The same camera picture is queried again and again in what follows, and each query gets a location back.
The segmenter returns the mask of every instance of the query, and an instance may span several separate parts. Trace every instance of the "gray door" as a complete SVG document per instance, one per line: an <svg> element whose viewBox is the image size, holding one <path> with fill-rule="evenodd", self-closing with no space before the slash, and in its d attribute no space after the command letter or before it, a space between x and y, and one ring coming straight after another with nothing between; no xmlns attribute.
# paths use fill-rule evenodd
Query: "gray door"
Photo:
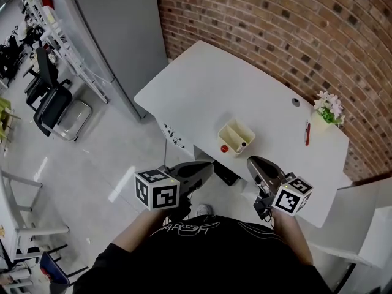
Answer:
<svg viewBox="0 0 392 294"><path fill-rule="evenodd" d="M136 112L135 95L166 65L157 0L76 0L104 60Z"/></svg>

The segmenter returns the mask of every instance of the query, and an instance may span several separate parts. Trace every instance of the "white cabinet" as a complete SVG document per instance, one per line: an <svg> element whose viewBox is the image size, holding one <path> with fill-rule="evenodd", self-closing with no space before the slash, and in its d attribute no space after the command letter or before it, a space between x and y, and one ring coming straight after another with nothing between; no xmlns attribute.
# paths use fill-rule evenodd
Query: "white cabinet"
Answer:
<svg viewBox="0 0 392 294"><path fill-rule="evenodd" d="M184 136L182 136L174 127L171 127L167 123L164 123L163 121L160 121L158 119L156 120L168 142L182 149L193 160L196 160L201 151L197 147L195 147L189 140L184 138Z"/></svg>

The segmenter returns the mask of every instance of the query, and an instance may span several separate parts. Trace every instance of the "sneaker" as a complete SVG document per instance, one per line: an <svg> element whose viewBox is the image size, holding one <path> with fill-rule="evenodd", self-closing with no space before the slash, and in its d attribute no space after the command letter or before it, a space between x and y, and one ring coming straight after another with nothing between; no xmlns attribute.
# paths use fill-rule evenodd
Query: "sneaker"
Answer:
<svg viewBox="0 0 392 294"><path fill-rule="evenodd" d="M209 216L213 215L214 211L210 205L201 204L197 207L196 216Z"/></svg>

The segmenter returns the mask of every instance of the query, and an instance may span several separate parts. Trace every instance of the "flower pot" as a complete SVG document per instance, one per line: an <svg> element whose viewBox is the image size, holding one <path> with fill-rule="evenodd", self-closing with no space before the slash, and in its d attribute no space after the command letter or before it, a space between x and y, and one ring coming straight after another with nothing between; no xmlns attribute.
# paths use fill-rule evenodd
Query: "flower pot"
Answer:
<svg viewBox="0 0 392 294"><path fill-rule="evenodd" d="M311 116L311 133L322 133L327 130L333 123L327 123L320 114L315 111Z"/></svg>

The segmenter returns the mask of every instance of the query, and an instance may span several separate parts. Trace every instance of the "beige pen holder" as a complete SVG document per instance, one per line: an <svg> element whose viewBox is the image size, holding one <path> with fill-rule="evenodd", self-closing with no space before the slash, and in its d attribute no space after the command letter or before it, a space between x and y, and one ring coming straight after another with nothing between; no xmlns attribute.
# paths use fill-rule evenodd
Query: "beige pen holder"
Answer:
<svg viewBox="0 0 392 294"><path fill-rule="evenodd" d="M232 157L241 154L255 138L255 134L238 119L231 119L218 133L219 146L227 146Z"/></svg>

